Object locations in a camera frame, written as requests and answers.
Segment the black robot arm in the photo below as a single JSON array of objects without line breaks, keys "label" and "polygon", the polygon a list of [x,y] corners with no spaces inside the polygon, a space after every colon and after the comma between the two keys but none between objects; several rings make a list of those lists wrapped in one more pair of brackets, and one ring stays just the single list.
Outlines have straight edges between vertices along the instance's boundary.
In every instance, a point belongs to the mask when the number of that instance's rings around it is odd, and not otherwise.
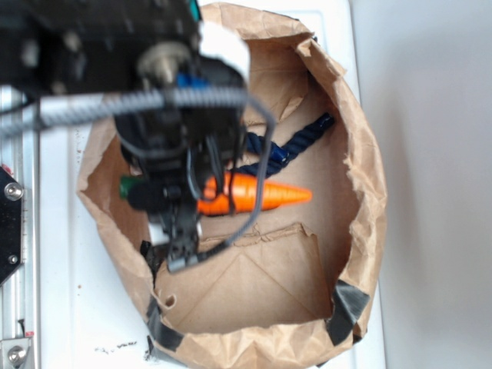
[{"label": "black robot arm", "polygon": [[39,115],[1,131],[10,138],[113,118],[121,154],[137,180],[121,181],[128,203],[157,231],[154,270],[206,261],[198,203],[207,183],[223,193],[226,168],[242,151],[248,56],[230,61],[195,1],[3,1],[1,82],[26,94],[114,93],[113,102]]}]

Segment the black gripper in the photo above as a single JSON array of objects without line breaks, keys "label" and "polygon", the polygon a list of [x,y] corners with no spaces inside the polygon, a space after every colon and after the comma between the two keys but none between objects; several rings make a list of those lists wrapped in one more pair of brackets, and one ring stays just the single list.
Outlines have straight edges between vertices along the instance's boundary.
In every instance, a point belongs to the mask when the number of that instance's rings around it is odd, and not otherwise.
[{"label": "black gripper", "polygon": [[150,241],[141,245],[152,272],[198,251],[198,200],[207,181],[222,185],[228,166],[244,151],[243,108],[171,105],[115,119],[121,153],[141,171],[127,189],[128,203],[148,215]]}]

